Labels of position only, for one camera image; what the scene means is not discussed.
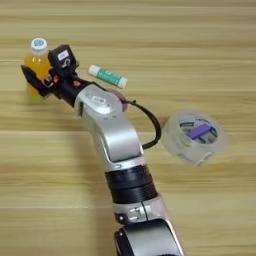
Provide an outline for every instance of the black robot arm segment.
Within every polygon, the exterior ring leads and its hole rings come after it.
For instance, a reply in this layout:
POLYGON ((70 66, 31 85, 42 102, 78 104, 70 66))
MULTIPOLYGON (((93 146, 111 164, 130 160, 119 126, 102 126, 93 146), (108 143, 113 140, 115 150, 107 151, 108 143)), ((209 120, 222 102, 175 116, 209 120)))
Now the black robot arm segment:
MULTIPOLYGON (((41 96, 54 94, 71 105, 93 136, 112 195, 114 215, 122 225, 114 235, 117 254, 184 256, 165 203, 156 191, 138 134, 122 111, 121 100, 95 82, 78 77, 78 63, 68 45, 50 51, 49 60, 52 69, 46 80, 40 81, 25 66, 23 73, 41 96)), ((147 147, 161 136, 159 123, 154 125, 160 134, 147 147)))

